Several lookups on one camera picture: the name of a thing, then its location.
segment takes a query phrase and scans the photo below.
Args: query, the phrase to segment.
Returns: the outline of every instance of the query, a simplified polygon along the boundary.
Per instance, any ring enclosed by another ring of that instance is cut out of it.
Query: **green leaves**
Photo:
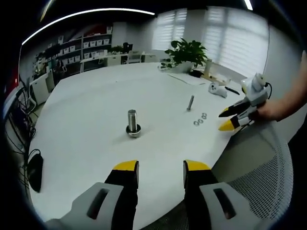
[[[171,46],[173,49],[168,49],[165,51],[170,58],[166,59],[166,63],[162,63],[162,68],[172,68],[177,66],[182,62],[190,61],[194,63],[195,66],[203,66],[208,59],[204,51],[206,48],[201,45],[201,42],[193,40],[192,42],[187,42],[185,39],[181,38],[181,41],[172,41]]]

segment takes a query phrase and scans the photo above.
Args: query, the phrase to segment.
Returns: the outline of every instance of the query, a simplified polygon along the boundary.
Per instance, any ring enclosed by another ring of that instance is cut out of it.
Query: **human hand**
[[[270,121],[280,121],[283,119],[279,101],[267,100],[265,104],[257,109],[258,118]]]

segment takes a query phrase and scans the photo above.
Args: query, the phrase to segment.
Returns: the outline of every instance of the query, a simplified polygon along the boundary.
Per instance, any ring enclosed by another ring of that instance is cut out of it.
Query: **desk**
[[[134,229],[147,226],[184,198],[183,161],[213,167],[232,132],[218,127],[226,99],[210,94],[202,82],[189,84],[158,70],[159,63],[137,63],[95,69],[63,79],[46,101],[36,123],[30,151],[44,158],[41,193],[30,188],[43,221],[61,218],[73,200],[96,182],[104,182],[122,162],[140,162]],[[239,84],[230,85],[240,90]],[[191,95],[192,110],[186,111]],[[127,112],[135,109],[141,136],[126,134]],[[199,126],[193,122],[207,113]]]
[[[153,54],[142,54],[141,56],[145,56],[145,55],[151,56]],[[98,57],[91,57],[91,58],[83,59],[82,61],[80,61],[80,73],[84,72],[84,63],[85,62],[94,61],[94,60],[98,60],[98,59],[113,58],[113,57],[127,57],[127,56],[128,56],[128,54],[112,54],[112,55],[98,56]]]

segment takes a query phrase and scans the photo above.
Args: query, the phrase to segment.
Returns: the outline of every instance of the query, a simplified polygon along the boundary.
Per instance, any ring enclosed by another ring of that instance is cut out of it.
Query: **chair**
[[[108,57],[107,58],[107,66],[120,65],[120,62],[121,62],[120,56]]]
[[[125,64],[140,63],[142,54],[140,51],[129,51],[128,59]]]
[[[145,55],[144,62],[158,62],[156,55]]]

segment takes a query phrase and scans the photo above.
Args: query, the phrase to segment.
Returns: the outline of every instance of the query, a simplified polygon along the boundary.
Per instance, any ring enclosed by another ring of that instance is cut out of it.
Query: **white device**
[[[208,91],[212,94],[215,94],[215,95],[219,95],[221,97],[224,97],[226,98],[227,97],[227,91],[224,87],[221,87],[219,86],[218,83],[216,82],[212,82],[210,85],[209,85],[209,89]]]

